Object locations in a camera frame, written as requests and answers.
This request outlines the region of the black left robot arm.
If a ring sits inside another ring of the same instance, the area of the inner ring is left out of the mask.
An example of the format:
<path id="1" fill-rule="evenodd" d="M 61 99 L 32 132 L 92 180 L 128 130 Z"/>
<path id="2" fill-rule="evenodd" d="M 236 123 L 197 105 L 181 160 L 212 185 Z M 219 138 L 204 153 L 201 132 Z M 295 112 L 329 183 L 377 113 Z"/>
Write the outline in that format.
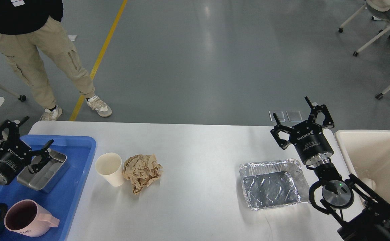
<path id="1" fill-rule="evenodd" d="M 29 119 L 9 119 L 0 124 L 0 185 L 9 185 L 24 168 L 30 174 L 36 174 L 52 160 L 49 140 L 42 149 L 33 150 L 20 138 L 19 128 Z"/>

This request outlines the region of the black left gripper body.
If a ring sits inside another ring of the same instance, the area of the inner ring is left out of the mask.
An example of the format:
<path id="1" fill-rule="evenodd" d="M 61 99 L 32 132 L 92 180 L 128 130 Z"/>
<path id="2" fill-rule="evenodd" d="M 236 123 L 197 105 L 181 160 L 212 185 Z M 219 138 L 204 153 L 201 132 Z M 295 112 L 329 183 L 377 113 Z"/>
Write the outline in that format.
<path id="1" fill-rule="evenodd" d="M 31 147 L 24 141 L 0 144 L 0 185 L 9 185 L 31 163 Z"/>

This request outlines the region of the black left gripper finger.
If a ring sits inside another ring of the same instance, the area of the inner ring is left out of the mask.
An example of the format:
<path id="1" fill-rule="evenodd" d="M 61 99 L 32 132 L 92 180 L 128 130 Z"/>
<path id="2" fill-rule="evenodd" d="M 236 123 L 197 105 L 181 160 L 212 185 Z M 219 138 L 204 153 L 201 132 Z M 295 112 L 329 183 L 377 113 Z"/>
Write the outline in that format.
<path id="1" fill-rule="evenodd" d="M 30 174 L 35 174 L 41 171 L 50 161 L 51 161 L 51 156 L 50 156 L 50 146 L 54 143 L 54 140 L 51 139 L 49 140 L 42 149 L 37 150 L 37 151 L 30 151 L 28 154 L 28 157 L 30 160 L 32 157 L 37 157 L 40 156 L 41 160 L 38 163 L 28 165 L 28 172 Z"/>
<path id="2" fill-rule="evenodd" d="M 11 122 L 9 119 L 3 121 L 0 124 L 0 141 L 4 140 L 4 134 L 3 131 L 5 129 L 8 130 L 8 136 L 7 136 L 7 141 L 12 141 L 16 142 L 20 140 L 20 134 L 19 134 L 19 127 L 23 125 L 27 120 L 29 119 L 29 116 L 25 116 L 23 119 L 19 120 L 14 120 Z"/>

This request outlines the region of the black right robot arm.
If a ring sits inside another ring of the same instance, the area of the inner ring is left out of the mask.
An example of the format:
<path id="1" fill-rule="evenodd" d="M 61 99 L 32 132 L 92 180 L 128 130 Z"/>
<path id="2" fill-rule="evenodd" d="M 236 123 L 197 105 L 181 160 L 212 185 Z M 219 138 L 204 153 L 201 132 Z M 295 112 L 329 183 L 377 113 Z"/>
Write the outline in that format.
<path id="1" fill-rule="evenodd" d="M 311 110 L 308 118 L 288 127 L 273 113 L 271 134 L 281 149 L 294 146 L 303 165 L 318 178 L 309 187 L 311 206 L 339 223 L 337 233 L 344 241 L 390 241 L 390 203 L 355 174 L 344 178 L 339 173 L 324 134 L 334 127 L 330 112 L 326 105 L 304 99 Z"/>

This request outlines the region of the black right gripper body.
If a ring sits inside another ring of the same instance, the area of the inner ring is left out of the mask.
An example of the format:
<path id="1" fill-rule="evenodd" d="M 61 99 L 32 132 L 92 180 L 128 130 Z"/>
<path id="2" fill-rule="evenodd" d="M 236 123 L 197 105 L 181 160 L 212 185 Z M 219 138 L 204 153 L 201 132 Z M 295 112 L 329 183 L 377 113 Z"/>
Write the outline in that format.
<path id="1" fill-rule="evenodd" d="M 292 126 L 290 142 L 304 165 L 314 165 L 316 156 L 330 158 L 334 151 L 323 134 L 322 126 L 312 122 L 301 122 Z"/>

